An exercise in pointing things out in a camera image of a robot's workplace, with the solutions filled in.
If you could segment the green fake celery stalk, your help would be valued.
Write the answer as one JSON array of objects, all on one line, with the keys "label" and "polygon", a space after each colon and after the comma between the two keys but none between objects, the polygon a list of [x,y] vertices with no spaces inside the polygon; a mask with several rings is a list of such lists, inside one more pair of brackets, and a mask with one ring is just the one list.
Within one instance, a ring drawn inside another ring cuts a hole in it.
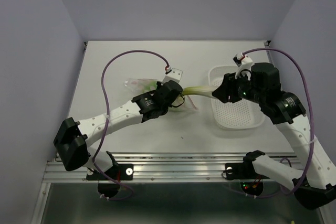
[{"label": "green fake celery stalk", "polygon": [[212,93],[217,88],[214,86],[194,86],[194,87],[187,87],[183,89],[182,95],[199,95],[203,97],[212,98]]}]

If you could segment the clear zip top bag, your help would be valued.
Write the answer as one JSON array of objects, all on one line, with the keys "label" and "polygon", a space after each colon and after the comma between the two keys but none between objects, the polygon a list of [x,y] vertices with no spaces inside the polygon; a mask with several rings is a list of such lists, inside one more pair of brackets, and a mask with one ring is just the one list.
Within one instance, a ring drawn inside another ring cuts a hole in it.
[{"label": "clear zip top bag", "polygon": [[[143,94],[143,92],[141,91],[143,83],[146,81],[152,81],[152,80],[156,80],[156,79],[128,78],[124,82],[124,85],[127,89],[129,89],[132,92],[133,96],[136,96],[136,95]],[[185,98],[184,104],[182,104],[178,108],[169,108],[169,111],[171,112],[194,112],[198,110],[198,108],[196,107],[196,105],[194,104],[194,102],[189,96],[185,95],[184,98]]]}]

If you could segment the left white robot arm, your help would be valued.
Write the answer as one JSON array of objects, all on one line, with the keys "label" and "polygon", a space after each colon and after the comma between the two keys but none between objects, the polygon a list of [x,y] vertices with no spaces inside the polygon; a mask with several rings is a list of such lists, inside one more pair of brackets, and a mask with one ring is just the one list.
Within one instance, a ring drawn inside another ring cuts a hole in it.
[{"label": "left white robot arm", "polygon": [[65,170],[86,167],[99,171],[106,179],[113,178],[117,172],[115,159],[110,152],[100,150],[102,145],[94,148],[93,144],[122,128],[167,114],[182,92],[182,87],[170,80],[109,113],[80,121],[73,118],[63,120],[54,139],[54,146]]}]

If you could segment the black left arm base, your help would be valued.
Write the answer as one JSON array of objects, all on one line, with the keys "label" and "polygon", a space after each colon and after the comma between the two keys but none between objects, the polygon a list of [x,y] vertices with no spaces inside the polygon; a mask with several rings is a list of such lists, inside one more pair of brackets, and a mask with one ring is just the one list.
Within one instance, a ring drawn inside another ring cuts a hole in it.
[{"label": "black left arm base", "polygon": [[107,170],[105,174],[116,180],[117,183],[112,182],[103,174],[93,169],[88,169],[86,174],[87,181],[97,182],[97,191],[100,198],[107,201],[117,201],[133,196],[134,190],[125,184],[125,182],[133,180],[133,164],[119,164]]}]

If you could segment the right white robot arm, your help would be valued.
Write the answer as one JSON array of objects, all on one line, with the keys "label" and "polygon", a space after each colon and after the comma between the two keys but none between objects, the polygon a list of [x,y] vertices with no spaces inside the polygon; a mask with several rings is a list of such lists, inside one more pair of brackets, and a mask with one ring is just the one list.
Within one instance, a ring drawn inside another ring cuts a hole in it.
[{"label": "right white robot arm", "polygon": [[306,172],[279,163],[262,151],[249,152],[241,163],[227,163],[222,176],[227,180],[253,179],[260,175],[292,190],[308,210],[335,200],[335,165],[327,157],[312,131],[306,110],[296,95],[281,89],[279,70],[270,63],[256,63],[250,77],[224,75],[212,96],[222,103],[247,100],[259,105],[294,150]]}]

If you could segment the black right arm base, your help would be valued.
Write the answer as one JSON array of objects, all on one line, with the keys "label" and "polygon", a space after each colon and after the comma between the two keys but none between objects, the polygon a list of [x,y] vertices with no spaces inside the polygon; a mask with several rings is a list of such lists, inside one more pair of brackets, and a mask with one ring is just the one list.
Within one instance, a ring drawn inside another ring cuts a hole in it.
[{"label": "black right arm base", "polygon": [[221,176],[226,180],[239,180],[241,191],[245,195],[258,197],[264,190],[264,177],[243,163],[226,164]]}]

